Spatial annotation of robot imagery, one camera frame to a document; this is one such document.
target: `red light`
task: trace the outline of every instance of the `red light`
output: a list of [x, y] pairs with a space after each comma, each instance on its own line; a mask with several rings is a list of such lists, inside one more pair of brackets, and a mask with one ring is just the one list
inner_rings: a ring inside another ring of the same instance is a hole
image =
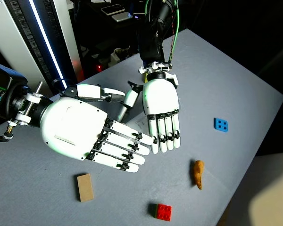
[[103, 71], [102, 65], [96, 65], [96, 71], [97, 71], [97, 72]]

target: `led light strip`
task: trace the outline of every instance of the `led light strip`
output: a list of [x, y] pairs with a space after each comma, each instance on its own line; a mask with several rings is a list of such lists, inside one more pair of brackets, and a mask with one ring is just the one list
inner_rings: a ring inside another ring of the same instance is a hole
[[[55, 66], [56, 66], [57, 72], [58, 72], [60, 78], [61, 78], [61, 79], [64, 79], [64, 77], [63, 77], [63, 75], [62, 75], [62, 72], [61, 72], [61, 70], [60, 70], [60, 67], [58, 66], [56, 57], [55, 57], [55, 55], [53, 54], [53, 51], [52, 51], [52, 48], [51, 48], [50, 43], [49, 43], [49, 41], [48, 41], [47, 35], [46, 35], [46, 33], [45, 33], [45, 30], [44, 30], [44, 28], [43, 28], [43, 25], [42, 25], [42, 22], [41, 22], [41, 20], [40, 20], [38, 11], [37, 11], [37, 9], [36, 9], [36, 6], [34, 5], [33, 0], [29, 0], [29, 3], [30, 3], [30, 5], [31, 5], [31, 7], [32, 7], [34, 17], [35, 17], [36, 20], [37, 20], [37, 23], [38, 23], [38, 25], [39, 25], [39, 28], [40, 28], [40, 30], [41, 30], [41, 33], [42, 33], [42, 35], [43, 35], [43, 38], [44, 38], [44, 40], [45, 40], [45, 43], [46, 43], [46, 45], [47, 45], [47, 48], [48, 48], [49, 53], [50, 53], [50, 55], [51, 55], [51, 58], [52, 58], [52, 60], [53, 60], [53, 63], [54, 63]], [[65, 80], [62, 80], [62, 83], [63, 83], [63, 85], [64, 85], [64, 88], [67, 88], [67, 85], [66, 85]]]

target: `silver smartphone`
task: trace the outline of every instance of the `silver smartphone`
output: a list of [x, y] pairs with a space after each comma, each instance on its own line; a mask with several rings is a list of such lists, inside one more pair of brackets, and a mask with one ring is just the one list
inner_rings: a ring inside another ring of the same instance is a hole
[[121, 22], [127, 19], [131, 19], [133, 16], [128, 13], [128, 12], [123, 12], [123, 13], [119, 13], [116, 15], [113, 15], [112, 18], [116, 21], [116, 22]]
[[101, 11], [104, 14], [106, 14], [107, 16], [123, 12], [124, 10], [125, 10], [125, 8], [122, 7], [120, 4], [116, 4], [116, 5], [113, 5], [113, 6], [107, 6], [107, 7], [101, 8]]

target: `red lego brick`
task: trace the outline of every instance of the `red lego brick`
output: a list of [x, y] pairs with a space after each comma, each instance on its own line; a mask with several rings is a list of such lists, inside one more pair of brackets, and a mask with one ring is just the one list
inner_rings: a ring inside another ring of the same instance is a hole
[[166, 206], [164, 204], [158, 204], [156, 210], [156, 218], [160, 220], [171, 220], [171, 206]]

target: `beige object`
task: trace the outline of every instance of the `beige object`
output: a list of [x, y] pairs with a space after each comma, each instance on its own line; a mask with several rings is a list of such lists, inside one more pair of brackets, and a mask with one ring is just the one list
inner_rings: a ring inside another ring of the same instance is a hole
[[77, 177], [77, 183], [79, 185], [81, 202], [94, 199], [90, 174]]
[[197, 187], [201, 190], [202, 189], [202, 184], [201, 184], [201, 175], [204, 170], [204, 162], [203, 161], [196, 161], [195, 165], [193, 167], [193, 176], [194, 176], [194, 181]]
[[283, 226], [283, 176], [253, 198], [249, 212], [252, 226]]

